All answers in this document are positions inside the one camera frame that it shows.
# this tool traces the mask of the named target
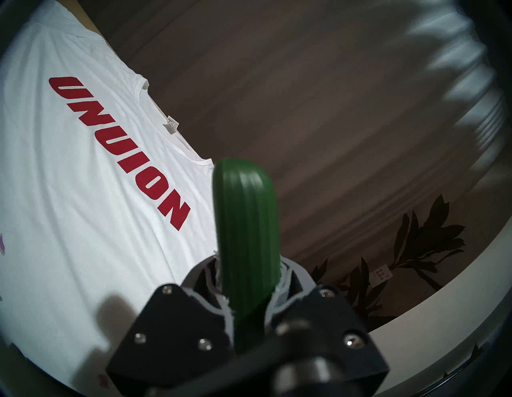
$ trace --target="dark green leaf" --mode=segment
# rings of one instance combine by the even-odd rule
[[[416,259],[425,256],[429,252],[438,253],[460,248],[463,246],[463,240],[456,239],[457,241],[453,243],[450,243],[450,241],[454,240],[463,230],[464,226],[461,225],[422,229],[414,241],[406,244],[401,261]]]
[[[366,261],[361,257],[361,286],[359,288],[359,301],[357,305],[363,309],[366,307],[366,292],[368,291],[368,287],[370,286],[370,272],[368,271],[368,265]]]
[[[368,329],[368,332],[377,329],[378,327],[382,327],[384,324],[389,323],[391,320],[396,319],[397,316],[368,316],[365,319],[365,325]]]
[[[327,271],[327,262],[329,261],[329,258],[327,258],[320,266],[320,268],[318,268],[317,266],[315,266],[315,268],[313,269],[313,271],[311,272],[311,278],[313,279],[313,281],[315,283],[318,283],[320,281],[320,279],[325,275],[326,271]]]
[[[466,226],[462,225],[450,225],[441,228],[441,235],[443,236],[443,240],[452,240],[457,237],[462,231],[466,228]]]
[[[398,258],[400,249],[403,246],[403,241],[406,239],[407,230],[409,230],[409,216],[407,214],[404,214],[403,218],[402,218],[402,225],[400,226],[400,229],[398,229],[398,232],[396,234],[396,239],[395,239],[395,248],[394,248],[395,261]]]
[[[361,286],[361,271],[359,270],[359,266],[354,268],[350,273],[350,290],[347,294],[347,300],[352,305],[359,293],[359,288]]]
[[[439,195],[430,208],[429,217],[423,224],[423,228],[439,228],[443,226],[443,223],[445,223],[448,218],[449,212],[450,203],[445,204],[443,195]]]
[[[464,252],[464,250],[463,250],[463,249],[456,249],[456,250],[454,250],[454,251],[451,251],[449,254],[447,254],[447,255],[443,256],[440,260],[438,260],[438,261],[436,262],[436,265],[437,265],[438,263],[441,263],[442,261],[444,261],[447,257],[450,257],[450,256],[455,255],[455,254],[460,254],[461,252]]]
[[[368,295],[366,296],[366,303],[367,304],[373,303],[373,301],[375,301],[380,296],[380,294],[384,290],[384,287],[386,286],[386,284],[387,284],[387,281],[384,281],[384,283],[379,284],[376,287],[373,287],[370,290],[370,292],[368,292]]]
[[[436,281],[432,280],[429,276],[423,273],[420,269],[414,269],[418,276],[424,279],[429,286],[431,286],[436,292],[443,288],[442,285],[438,284]]]
[[[419,225],[418,225],[418,217],[416,213],[413,211],[413,215],[411,218],[411,227],[409,228],[409,233],[407,234],[406,246],[403,249],[402,256],[400,260],[411,259],[411,247],[414,247],[414,242],[419,234]]]
[[[410,261],[410,262],[407,262],[406,264],[404,264],[402,266],[399,266],[399,267],[412,268],[412,269],[421,269],[421,270],[430,271],[432,273],[437,273],[436,263],[435,262],[430,262],[430,261],[429,262]]]
[[[436,245],[436,248],[434,250],[435,253],[441,253],[445,251],[452,251],[455,249],[458,249],[460,247],[464,247],[466,244],[464,244],[463,239],[453,239],[453,240],[447,240],[439,243]]]
[[[373,311],[376,311],[376,310],[380,310],[382,309],[382,305],[373,305],[372,307],[369,307],[366,312],[367,313],[371,313]]]

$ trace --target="wooden surface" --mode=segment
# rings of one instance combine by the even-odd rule
[[[485,48],[448,0],[80,3],[201,157],[268,172],[282,254],[329,257],[325,281],[386,263],[402,214],[453,204],[503,135]]]

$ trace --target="clothing label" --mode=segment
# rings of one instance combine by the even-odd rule
[[[384,281],[387,281],[388,279],[392,278],[393,274],[388,269],[387,265],[382,265],[378,269],[375,269],[374,271],[370,272],[370,285],[372,287],[376,287],[381,283],[384,283]]]
[[[177,130],[179,123],[174,120],[172,117],[167,116],[167,125],[171,126],[172,129]]]

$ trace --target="white surface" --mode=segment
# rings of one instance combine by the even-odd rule
[[[512,218],[459,276],[370,333],[391,368],[377,393],[442,359],[493,312],[512,287],[511,242]]]
[[[94,98],[50,86],[70,76]],[[70,109],[82,101],[115,122],[86,125]],[[120,338],[156,287],[181,283],[216,249],[213,164],[165,123],[147,81],[53,0],[0,64],[0,333],[87,395],[118,395],[99,376]],[[109,153],[119,139],[103,147],[95,132],[113,126],[137,148]],[[141,150],[150,161],[140,168],[117,164]],[[150,167],[163,177],[142,183]],[[157,209],[173,190],[190,207],[181,227],[176,207],[166,217]]]

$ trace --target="tag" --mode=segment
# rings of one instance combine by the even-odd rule
[[[171,128],[173,130],[177,130],[179,123],[176,120],[174,120],[172,117],[167,116],[167,125],[171,126]]]
[[[370,285],[372,287],[376,287],[379,284],[384,283],[384,281],[387,281],[388,279],[392,278],[393,274],[388,269],[387,265],[382,265],[378,269],[375,269],[374,271],[370,272]]]

